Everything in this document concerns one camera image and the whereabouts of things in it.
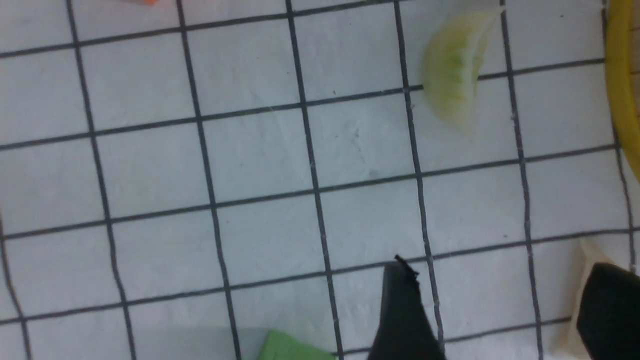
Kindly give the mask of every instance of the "lime slice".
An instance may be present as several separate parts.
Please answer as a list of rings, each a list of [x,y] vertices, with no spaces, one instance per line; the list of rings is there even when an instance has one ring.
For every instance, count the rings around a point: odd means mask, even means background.
[[[424,93],[433,112],[465,133],[471,130],[487,33],[503,11],[498,7],[449,19],[433,35],[422,59]]]

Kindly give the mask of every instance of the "white grid surface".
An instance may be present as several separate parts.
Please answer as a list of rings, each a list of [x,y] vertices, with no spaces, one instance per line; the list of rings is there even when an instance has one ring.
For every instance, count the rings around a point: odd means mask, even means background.
[[[465,137],[420,57],[499,4]],[[266,329],[364,359],[398,253],[449,359],[553,360],[576,239],[635,270],[599,0],[0,10],[2,359],[253,360]]]

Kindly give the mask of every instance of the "white tile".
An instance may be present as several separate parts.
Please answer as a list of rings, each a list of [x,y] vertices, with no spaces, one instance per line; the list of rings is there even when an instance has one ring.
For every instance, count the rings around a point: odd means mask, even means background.
[[[131,306],[139,360],[233,360],[224,293]]]
[[[35,320],[27,327],[34,359],[131,358],[121,309]]]
[[[620,154],[622,156],[622,174],[627,182],[632,221],[634,226],[638,226],[640,225],[640,183],[629,166],[625,152],[621,151]]]
[[[533,256],[542,320],[571,316],[584,268],[580,241],[536,244]]]
[[[368,352],[359,352],[357,354],[345,355],[344,360],[367,360],[369,358]]]
[[[138,1],[73,0],[80,40],[112,37],[179,25],[176,2],[159,0],[154,6]]]
[[[524,195],[518,165],[424,178],[434,254],[524,240]]]
[[[194,124],[101,136],[112,216],[209,203]]]
[[[0,143],[85,132],[73,50],[1,60],[0,117]]]
[[[84,47],[96,129],[192,117],[179,34]]]
[[[526,156],[613,143],[603,65],[517,76],[515,90]]]
[[[204,129],[218,202],[311,189],[300,110],[209,121]]]
[[[243,359],[258,358],[269,330],[336,351],[326,277],[236,290],[231,295]]]
[[[286,20],[190,31],[189,46],[203,115],[300,101]]]
[[[415,140],[423,171],[512,160],[518,157],[506,79],[480,81],[472,132],[440,120],[422,90],[411,93]]]
[[[627,227],[615,152],[527,164],[531,236]]]
[[[402,86],[393,4],[296,18],[307,100]]]
[[[415,180],[323,193],[332,268],[424,256]]]
[[[356,3],[361,0],[292,0],[293,10],[308,10],[313,8],[324,8],[325,6],[335,6],[348,3]]]
[[[223,286],[209,210],[115,224],[113,234],[127,299]]]
[[[435,262],[445,338],[535,321],[524,247]]]
[[[101,220],[89,140],[0,153],[0,208],[7,234]]]
[[[0,359],[27,360],[19,323],[0,326]]]
[[[600,1],[506,3],[514,69],[604,56]]]
[[[449,359],[518,359],[536,360],[538,345],[536,329],[505,332],[478,339],[447,343]]]
[[[567,356],[563,352],[559,351],[568,331],[568,322],[542,327],[542,348],[545,353],[545,360],[573,359],[573,357]]]
[[[281,0],[189,0],[182,3],[187,24],[224,21],[287,12]]]
[[[5,0],[0,4],[0,33],[0,52],[72,41],[64,1]]]
[[[488,10],[498,6],[491,1],[414,0],[400,3],[402,15],[406,71],[409,85],[422,84],[422,57],[431,37],[447,19],[470,10]],[[500,21],[488,33],[489,44],[484,53],[480,74],[506,71],[504,41]]]
[[[105,227],[8,241],[6,254],[25,315],[120,301]]]
[[[422,305],[436,334],[427,264],[414,263],[411,266],[420,273],[418,281]],[[340,335],[345,350],[370,347],[373,344],[380,323],[383,274],[384,269],[380,267],[333,276]]]
[[[308,109],[320,186],[411,174],[404,96]]]
[[[9,289],[6,286],[5,279],[4,270],[0,268],[0,320],[12,319],[18,316],[18,313],[16,313],[15,307],[13,306],[13,300],[9,294]]]
[[[231,284],[324,271],[313,195],[221,208],[218,218]]]

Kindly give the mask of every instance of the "green block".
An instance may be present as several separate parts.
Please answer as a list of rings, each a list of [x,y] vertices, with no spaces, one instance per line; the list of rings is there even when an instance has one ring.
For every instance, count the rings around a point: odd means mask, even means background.
[[[269,331],[258,360],[335,360],[335,357],[283,332]]]

